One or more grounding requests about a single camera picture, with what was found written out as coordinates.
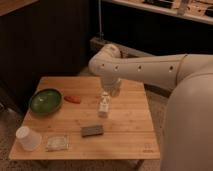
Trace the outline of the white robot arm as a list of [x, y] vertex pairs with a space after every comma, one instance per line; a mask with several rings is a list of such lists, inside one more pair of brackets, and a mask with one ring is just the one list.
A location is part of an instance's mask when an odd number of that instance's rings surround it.
[[160, 171], [213, 171], [213, 54], [123, 58], [107, 44], [89, 68], [108, 92], [121, 79], [169, 90]]

